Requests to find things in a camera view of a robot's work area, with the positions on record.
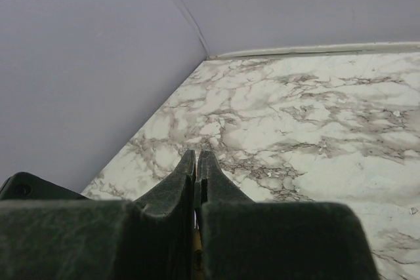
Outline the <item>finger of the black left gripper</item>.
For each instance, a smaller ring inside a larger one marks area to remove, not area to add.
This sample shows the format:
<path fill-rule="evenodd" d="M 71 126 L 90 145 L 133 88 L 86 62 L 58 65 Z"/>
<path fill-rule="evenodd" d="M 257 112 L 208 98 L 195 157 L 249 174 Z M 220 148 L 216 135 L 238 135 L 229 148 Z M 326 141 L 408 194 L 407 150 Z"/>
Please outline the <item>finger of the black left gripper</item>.
<path fill-rule="evenodd" d="M 88 200 L 72 190 L 46 181 L 28 172 L 18 172 L 1 186 L 1 200 Z"/>

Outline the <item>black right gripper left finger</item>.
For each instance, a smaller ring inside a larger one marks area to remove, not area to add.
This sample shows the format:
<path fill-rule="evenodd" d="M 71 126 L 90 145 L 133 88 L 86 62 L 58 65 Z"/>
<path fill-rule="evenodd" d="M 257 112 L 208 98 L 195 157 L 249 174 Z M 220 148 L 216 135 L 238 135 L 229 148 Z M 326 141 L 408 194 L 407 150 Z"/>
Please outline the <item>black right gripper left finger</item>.
<path fill-rule="evenodd" d="M 1 200 L 2 279 L 191 279 L 196 156 L 136 201 Z"/>

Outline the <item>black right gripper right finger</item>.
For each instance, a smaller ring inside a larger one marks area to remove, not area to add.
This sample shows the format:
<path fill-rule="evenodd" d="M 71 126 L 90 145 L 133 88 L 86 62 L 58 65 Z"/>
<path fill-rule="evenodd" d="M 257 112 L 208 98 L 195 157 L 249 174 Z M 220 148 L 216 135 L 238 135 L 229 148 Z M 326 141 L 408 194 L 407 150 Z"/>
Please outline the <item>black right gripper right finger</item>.
<path fill-rule="evenodd" d="M 195 210 L 206 279 L 377 279 L 362 224 L 346 205 L 258 203 L 199 155 Z"/>

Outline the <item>small brass padlock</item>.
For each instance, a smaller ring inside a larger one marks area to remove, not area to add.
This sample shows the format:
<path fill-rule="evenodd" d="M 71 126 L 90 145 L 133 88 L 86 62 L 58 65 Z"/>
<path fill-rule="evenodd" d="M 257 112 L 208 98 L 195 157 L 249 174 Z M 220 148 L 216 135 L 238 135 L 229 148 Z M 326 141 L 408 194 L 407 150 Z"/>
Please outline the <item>small brass padlock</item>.
<path fill-rule="evenodd" d="M 201 237 L 197 228 L 194 229 L 193 250 L 193 280 L 204 280 Z"/>

